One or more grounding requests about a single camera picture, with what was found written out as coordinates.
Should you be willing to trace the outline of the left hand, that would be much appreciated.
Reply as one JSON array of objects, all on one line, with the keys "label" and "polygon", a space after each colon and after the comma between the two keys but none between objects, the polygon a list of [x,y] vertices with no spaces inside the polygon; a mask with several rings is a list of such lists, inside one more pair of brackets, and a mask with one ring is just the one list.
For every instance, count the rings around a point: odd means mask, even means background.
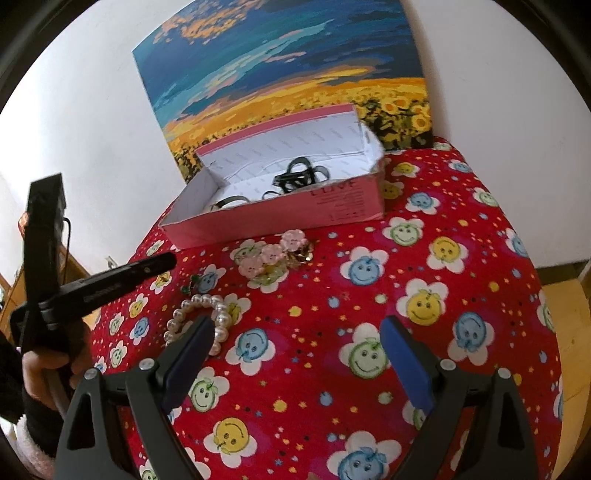
[{"label": "left hand", "polygon": [[85,371],[93,366],[89,344],[91,329],[85,322],[80,323],[79,327],[78,339],[82,341],[82,349],[74,359],[65,353],[48,349],[31,350],[22,356],[23,382],[26,392],[32,399],[54,411],[57,411],[58,407],[50,389],[50,372],[64,366],[69,367],[69,384],[75,388]]}]

